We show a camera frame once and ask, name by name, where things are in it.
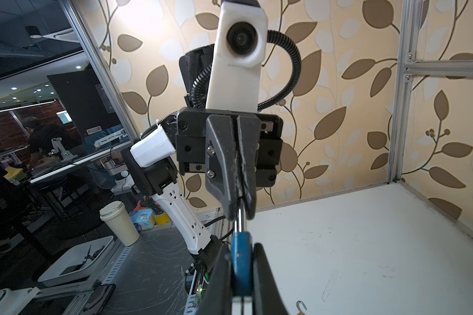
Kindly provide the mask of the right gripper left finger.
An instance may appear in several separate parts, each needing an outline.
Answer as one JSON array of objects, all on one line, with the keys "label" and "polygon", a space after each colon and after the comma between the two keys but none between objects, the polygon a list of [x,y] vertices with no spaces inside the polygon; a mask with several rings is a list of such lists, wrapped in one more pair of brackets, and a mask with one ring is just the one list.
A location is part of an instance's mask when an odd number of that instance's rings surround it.
[{"label": "right gripper left finger", "polygon": [[223,244],[196,315],[229,315],[232,313],[232,271],[231,251],[227,244]]}]

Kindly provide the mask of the blue padlock with key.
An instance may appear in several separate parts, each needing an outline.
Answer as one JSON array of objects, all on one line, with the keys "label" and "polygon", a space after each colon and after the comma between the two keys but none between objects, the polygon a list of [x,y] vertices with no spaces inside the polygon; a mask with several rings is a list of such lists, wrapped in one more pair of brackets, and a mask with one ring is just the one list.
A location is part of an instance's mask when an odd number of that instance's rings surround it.
[{"label": "blue padlock with key", "polygon": [[238,203],[231,240],[232,314],[253,314],[252,300],[252,237],[246,230],[246,207]]}]

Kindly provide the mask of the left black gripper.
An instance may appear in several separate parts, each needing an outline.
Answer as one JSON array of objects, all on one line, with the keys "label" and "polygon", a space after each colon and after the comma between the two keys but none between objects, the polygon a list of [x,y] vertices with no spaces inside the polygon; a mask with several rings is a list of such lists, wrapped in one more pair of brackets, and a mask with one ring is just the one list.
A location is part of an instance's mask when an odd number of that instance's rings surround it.
[{"label": "left black gripper", "polygon": [[240,112],[227,110],[183,108],[177,115],[177,161],[182,175],[207,169],[207,191],[221,204],[226,219],[235,221],[240,196],[233,124],[239,138],[243,204],[247,219],[252,220],[256,187],[272,187],[277,177],[283,128],[278,115],[241,116]]}]

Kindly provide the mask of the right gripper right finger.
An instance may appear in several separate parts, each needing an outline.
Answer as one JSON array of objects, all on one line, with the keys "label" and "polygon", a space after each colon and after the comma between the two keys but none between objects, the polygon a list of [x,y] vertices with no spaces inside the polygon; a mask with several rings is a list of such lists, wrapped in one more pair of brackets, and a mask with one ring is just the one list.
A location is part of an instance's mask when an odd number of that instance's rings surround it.
[{"label": "right gripper right finger", "polygon": [[265,249],[260,243],[254,244],[252,272],[253,314],[287,315]]}]

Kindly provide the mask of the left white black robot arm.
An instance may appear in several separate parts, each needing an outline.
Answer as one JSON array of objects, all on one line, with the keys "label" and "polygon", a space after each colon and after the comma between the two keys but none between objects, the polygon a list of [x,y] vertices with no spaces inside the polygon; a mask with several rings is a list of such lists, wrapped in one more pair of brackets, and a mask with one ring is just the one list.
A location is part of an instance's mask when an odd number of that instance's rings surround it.
[{"label": "left white black robot arm", "polygon": [[299,82],[302,59],[294,41],[268,31],[267,41],[284,49],[292,63],[289,82],[276,95],[255,104],[250,113],[207,106],[214,71],[214,46],[188,52],[179,60],[186,106],[149,127],[139,141],[123,151],[139,190],[165,211],[181,232],[200,274],[215,266],[223,241],[194,215],[178,180],[186,173],[206,173],[206,187],[234,221],[239,210],[252,219],[256,193],[275,184],[284,143],[283,121],[265,109],[280,103]]}]

